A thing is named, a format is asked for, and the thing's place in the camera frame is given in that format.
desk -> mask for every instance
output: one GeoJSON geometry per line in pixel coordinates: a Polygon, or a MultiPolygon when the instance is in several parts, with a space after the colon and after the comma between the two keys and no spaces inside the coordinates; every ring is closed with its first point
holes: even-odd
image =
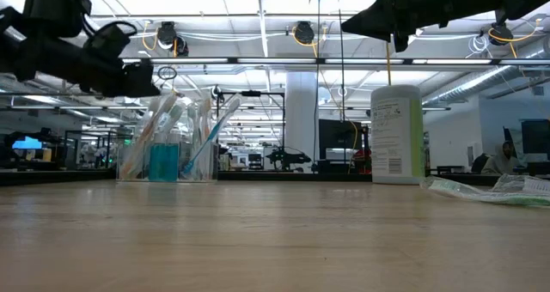
{"type": "Polygon", "coordinates": [[[0,190],[0,291],[544,291],[550,211],[369,183],[0,190]]]}

ceiling light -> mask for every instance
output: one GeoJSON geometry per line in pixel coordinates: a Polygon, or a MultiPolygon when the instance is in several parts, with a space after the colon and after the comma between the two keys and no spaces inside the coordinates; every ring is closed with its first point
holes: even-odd
{"type": "Polygon", "coordinates": [[[538,64],[550,64],[550,59],[506,59],[501,60],[500,64],[524,64],[524,65],[538,65],[538,64]]]}
{"type": "Polygon", "coordinates": [[[229,136],[229,137],[239,137],[239,136],[243,136],[243,137],[271,137],[272,136],[272,133],[271,132],[266,132],[266,133],[262,133],[262,132],[243,132],[243,133],[240,133],[240,132],[233,132],[231,134],[228,134],[228,133],[220,133],[220,136],[229,136]]]}
{"type": "Polygon", "coordinates": [[[60,109],[73,109],[73,110],[97,110],[102,109],[101,106],[60,106],[60,109]]]}
{"type": "Polygon", "coordinates": [[[55,106],[10,106],[13,109],[55,109],[55,106]]]}
{"type": "Polygon", "coordinates": [[[450,111],[450,107],[422,107],[423,111],[450,111]]]}
{"type": "Polygon", "coordinates": [[[189,99],[188,97],[183,97],[180,99],[185,105],[191,105],[193,103],[193,100],[189,99]]]}
{"type": "Polygon", "coordinates": [[[146,106],[107,106],[107,109],[117,109],[117,110],[145,110],[146,106]]]}
{"type": "Polygon", "coordinates": [[[42,103],[47,103],[47,104],[58,104],[59,103],[59,100],[55,100],[52,97],[42,96],[42,95],[25,95],[25,96],[23,96],[23,98],[29,99],[29,100],[35,100],[35,101],[42,102],[42,103]]]}
{"type": "Polygon", "coordinates": [[[139,51],[139,52],[137,52],[137,53],[140,53],[140,54],[142,54],[142,55],[146,55],[146,56],[149,57],[149,58],[152,58],[152,56],[151,56],[147,51],[139,51]]]}
{"type": "Polygon", "coordinates": [[[239,120],[239,119],[230,119],[228,122],[231,123],[241,123],[241,124],[282,124],[283,120],[253,120],[253,119],[246,119],[246,120],[239,120]]]}
{"type": "Polygon", "coordinates": [[[80,116],[80,117],[86,117],[86,118],[89,117],[89,115],[87,115],[85,113],[78,112],[78,111],[69,110],[67,112],[72,113],[73,115],[76,115],[76,116],[80,116]]]}
{"type": "Polygon", "coordinates": [[[120,119],[116,119],[116,118],[112,118],[112,117],[96,117],[97,119],[101,120],[101,121],[105,121],[105,122],[110,122],[110,123],[121,123],[121,122],[124,122],[120,119]]]}
{"type": "Polygon", "coordinates": [[[240,64],[314,64],[315,58],[238,58],[240,64]]]}
{"type": "Polygon", "coordinates": [[[491,59],[414,59],[413,64],[489,64],[491,59]]]}
{"type": "Polygon", "coordinates": [[[153,58],[153,64],[226,64],[227,58],[153,58]]]}
{"type": "MultiPolygon", "coordinates": [[[[391,64],[402,64],[403,59],[390,59],[391,64]]],[[[325,60],[326,64],[341,64],[342,59],[327,59],[325,60]]],[[[387,64],[388,60],[383,58],[378,59],[344,59],[344,64],[387,64]]]]}

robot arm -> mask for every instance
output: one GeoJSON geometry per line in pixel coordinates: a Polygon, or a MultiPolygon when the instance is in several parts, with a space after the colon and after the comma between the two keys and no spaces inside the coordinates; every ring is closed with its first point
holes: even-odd
{"type": "Polygon", "coordinates": [[[136,28],[117,21],[95,31],[84,17],[90,11],[89,0],[26,0],[23,13],[1,9],[0,72],[13,73],[23,82],[40,71],[107,97],[159,95],[151,83],[153,65],[148,59],[124,65],[119,58],[136,28]],[[133,28],[133,33],[123,33],[120,24],[133,28]],[[11,37],[6,33],[9,27],[26,38],[11,37]],[[61,39],[76,37],[82,30],[89,35],[83,47],[61,39]]]}

workstation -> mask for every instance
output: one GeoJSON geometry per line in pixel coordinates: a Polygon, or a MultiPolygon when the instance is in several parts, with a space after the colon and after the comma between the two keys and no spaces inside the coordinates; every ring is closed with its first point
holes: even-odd
{"type": "Polygon", "coordinates": [[[0,0],[0,290],[544,290],[548,1],[0,0]]]}

pipe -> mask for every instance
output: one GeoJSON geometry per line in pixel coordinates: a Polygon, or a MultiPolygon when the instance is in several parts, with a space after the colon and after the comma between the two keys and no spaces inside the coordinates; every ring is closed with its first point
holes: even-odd
{"type": "MultiPolygon", "coordinates": [[[[550,57],[550,35],[523,47],[518,58],[549,58],[550,57]]],[[[465,99],[472,94],[477,94],[503,82],[522,76],[520,67],[517,65],[496,66],[492,69],[468,74],[445,86],[439,88],[422,98],[422,105],[433,105],[439,101],[450,101],[465,99]]]]}

